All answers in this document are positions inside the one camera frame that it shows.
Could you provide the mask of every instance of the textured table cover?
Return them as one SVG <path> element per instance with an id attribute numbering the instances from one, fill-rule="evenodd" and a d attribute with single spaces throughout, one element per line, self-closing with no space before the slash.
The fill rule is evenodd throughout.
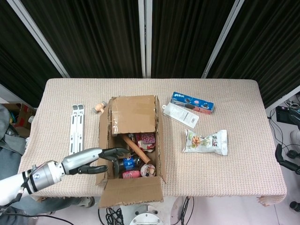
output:
<path id="1" fill-rule="evenodd" d="M 164 196 L 262 196 L 262 203 L 282 201 L 286 186 L 274 157 L 275 146 L 258 85 L 252 80 L 226 79 L 51 79 L 31 127 L 19 171 L 68 155 L 73 104 L 84 104 L 84 147 L 98 146 L 99 115 L 92 108 L 116 96 L 158 95 L 161 106 L 174 91 L 215 103 L 214 112 L 194 129 L 209 135 L 227 129 L 228 156 L 182 153 L 185 126 L 163 116 L 167 183 Z M 40 196 L 100 196 L 95 175 L 65 176 L 41 190 Z"/>

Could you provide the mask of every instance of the black curtain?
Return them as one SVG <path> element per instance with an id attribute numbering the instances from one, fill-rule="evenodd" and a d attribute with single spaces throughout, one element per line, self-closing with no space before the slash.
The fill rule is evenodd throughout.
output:
<path id="1" fill-rule="evenodd" d="M 200 78 L 234 0 L 153 0 L 152 78 Z"/>
<path id="2" fill-rule="evenodd" d="M 299 86 L 299 1 L 246 0 L 208 78 L 256 80 L 265 107 Z"/>
<path id="3" fill-rule="evenodd" d="M 137 0 L 22 0 L 71 77 L 142 77 Z"/>
<path id="4" fill-rule="evenodd" d="M 0 83 L 37 107 L 47 80 L 61 76 L 10 5 L 0 8 Z"/>

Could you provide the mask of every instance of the wooden roller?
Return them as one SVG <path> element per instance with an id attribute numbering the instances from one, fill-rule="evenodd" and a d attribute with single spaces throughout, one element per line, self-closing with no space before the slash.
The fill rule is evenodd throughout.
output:
<path id="1" fill-rule="evenodd" d="M 126 134 L 121 134 L 120 136 L 145 164 L 150 163 L 151 159 L 149 159 L 149 157 L 146 156 L 146 154 Z"/>

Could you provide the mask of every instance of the plastic food bag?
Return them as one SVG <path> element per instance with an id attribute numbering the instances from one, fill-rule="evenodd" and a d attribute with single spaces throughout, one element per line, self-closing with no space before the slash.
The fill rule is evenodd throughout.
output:
<path id="1" fill-rule="evenodd" d="M 183 152 L 215 152 L 219 155 L 227 155 L 227 130 L 203 137 L 186 129 L 187 142 Z"/>

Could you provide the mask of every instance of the pink bottle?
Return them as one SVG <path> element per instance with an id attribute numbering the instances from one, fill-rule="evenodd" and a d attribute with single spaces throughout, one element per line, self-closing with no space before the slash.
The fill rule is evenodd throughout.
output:
<path id="1" fill-rule="evenodd" d="M 141 177 L 141 172 L 139 170 L 131 170 L 124 172 L 122 175 L 124 179 L 138 178 Z"/>

